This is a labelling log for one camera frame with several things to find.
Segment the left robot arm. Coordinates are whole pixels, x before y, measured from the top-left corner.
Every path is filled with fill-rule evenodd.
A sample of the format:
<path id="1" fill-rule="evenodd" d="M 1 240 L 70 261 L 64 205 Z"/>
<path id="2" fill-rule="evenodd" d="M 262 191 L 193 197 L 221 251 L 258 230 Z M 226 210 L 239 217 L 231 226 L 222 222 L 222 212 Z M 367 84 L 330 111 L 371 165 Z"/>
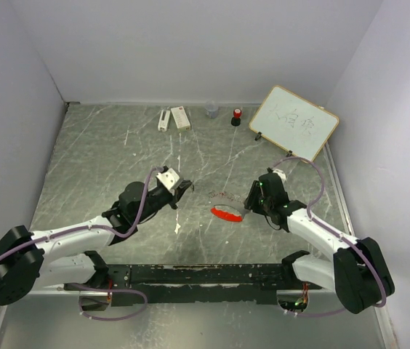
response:
<path id="1" fill-rule="evenodd" d="M 98 290 L 109 285 L 109 267 L 100 250 L 126 241 L 165 206 L 176 209 L 192 187 L 190 180 L 173 190 L 157 182 L 145 191 L 143 182 L 132 182 L 109 210 L 86 222 L 33 232 L 23 225 L 10 229 L 0 239 L 0 305 L 47 286 L 75 289 L 80 284 Z"/>

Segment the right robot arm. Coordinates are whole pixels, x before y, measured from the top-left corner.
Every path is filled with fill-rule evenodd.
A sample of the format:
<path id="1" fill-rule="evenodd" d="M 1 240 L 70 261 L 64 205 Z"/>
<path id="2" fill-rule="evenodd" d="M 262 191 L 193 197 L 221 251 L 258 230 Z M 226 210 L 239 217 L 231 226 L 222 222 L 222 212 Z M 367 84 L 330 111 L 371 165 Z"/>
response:
<path id="1" fill-rule="evenodd" d="M 287 257 L 281 271 L 285 287 L 296 289 L 308 282 L 328 289 L 354 314 L 394 294 L 395 284 L 379 244 L 369 237 L 350 236 L 308 214 L 305 204 L 289 198 L 283 175 L 277 171 L 252 183 L 244 207 L 306 240 L 326 258 L 322 260 L 307 252 Z"/>

